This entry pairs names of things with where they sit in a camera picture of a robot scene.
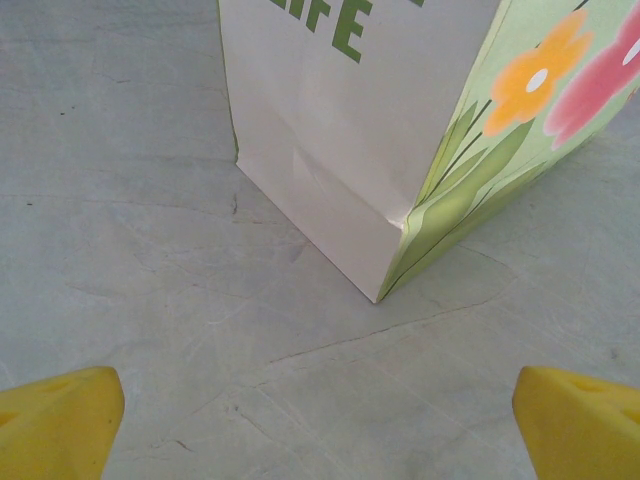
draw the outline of concrete floor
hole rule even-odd
[[[108,480],[495,480],[523,365],[640,385],[639,102],[373,306],[234,167],[216,15],[0,2],[0,389],[115,366]]]

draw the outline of flower print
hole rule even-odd
[[[518,121],[526,123],[551,100],[558,80],[566,76],[587,53],[593,33],[578,35],[587,11],[576,10],[560,22],[533,50],[516,57],[493,84],[491,98],[498,106],[484,126],[495,136]]]
[[[612,45],[589,62],[560,95],[544,124],[555,136],[553,149],[585,127],[640,73],[640,2],[625,20]]]

